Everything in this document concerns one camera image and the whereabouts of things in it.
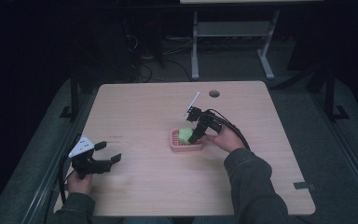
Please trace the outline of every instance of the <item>white triangular marker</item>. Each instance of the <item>white triangular marker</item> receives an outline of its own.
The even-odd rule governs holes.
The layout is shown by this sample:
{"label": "white triangular marker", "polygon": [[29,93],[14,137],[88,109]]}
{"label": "white triangular marker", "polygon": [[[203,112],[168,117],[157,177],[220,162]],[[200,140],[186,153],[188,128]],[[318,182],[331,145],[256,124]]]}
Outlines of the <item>white triangular marker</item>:
{"label": "white triangular marker", "polygon": [[73,158],[79,154],[82,154],[85,151],[89,151],[94,148],[94,144],[86,137],[82,136],[80,140],[77,142],[75,147],[69,153],[69,158]]}

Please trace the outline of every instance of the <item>metal frame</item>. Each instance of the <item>metal frame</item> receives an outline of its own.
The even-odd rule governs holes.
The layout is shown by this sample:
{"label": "metal frame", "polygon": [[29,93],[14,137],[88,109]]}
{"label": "metal frame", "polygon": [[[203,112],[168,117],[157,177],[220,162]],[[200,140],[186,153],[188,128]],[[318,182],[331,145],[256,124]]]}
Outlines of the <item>metal frame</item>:
{"label": "metal frame", "polygon": [[266,41],[261,49],[257,50],[258,58],[263,66],[267,79],[275,78],[272,73],[267,51],[275,31],[280,10],[275,10],[271,21],[198,21],[198,12],[194,12],[193,21],[193,49],[191,51],[191,77],[193,80],[200,78],[199,58],[197,43],[199,36],[264,36]]}

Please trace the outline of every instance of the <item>person's left hand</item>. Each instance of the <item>person's left hand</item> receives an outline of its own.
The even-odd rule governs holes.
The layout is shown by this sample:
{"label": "person's left hand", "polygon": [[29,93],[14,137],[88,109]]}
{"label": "person's left hand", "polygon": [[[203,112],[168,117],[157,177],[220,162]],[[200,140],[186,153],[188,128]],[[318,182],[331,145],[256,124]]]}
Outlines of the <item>person's left hand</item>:
{"label": "person's left hand", "polygon": [[86,175],[80,179],[79,173],[73,171],[68,176],[68,192],[69,193],[83,193],[90,195],[92,186],[92,175]]}

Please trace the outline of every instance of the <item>hole in table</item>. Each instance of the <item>hole in table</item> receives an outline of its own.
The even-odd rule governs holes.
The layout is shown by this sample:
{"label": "hole in table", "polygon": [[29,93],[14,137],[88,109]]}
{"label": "hole in table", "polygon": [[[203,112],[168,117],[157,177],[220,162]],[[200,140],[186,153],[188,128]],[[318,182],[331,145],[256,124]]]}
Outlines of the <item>hole in table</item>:
{"label": "hole in table", "polygon": [[213,98],[219,97],[220,92],[219,91],[209,91],[209,95]]}

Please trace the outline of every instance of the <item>gray sleeve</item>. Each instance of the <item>gray sleeve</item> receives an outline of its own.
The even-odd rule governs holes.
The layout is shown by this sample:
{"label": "gray sleeve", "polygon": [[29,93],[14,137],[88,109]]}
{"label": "gray sleeve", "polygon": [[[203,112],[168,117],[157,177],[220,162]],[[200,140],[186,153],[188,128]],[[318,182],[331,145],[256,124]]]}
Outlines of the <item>gray sleeve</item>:
{"label": "gray sleeve", "polygon": [[286,204],[272,186],[272,169],[266,161],[239,148],[227,156],[224,164],[239,223],[288,223]]}

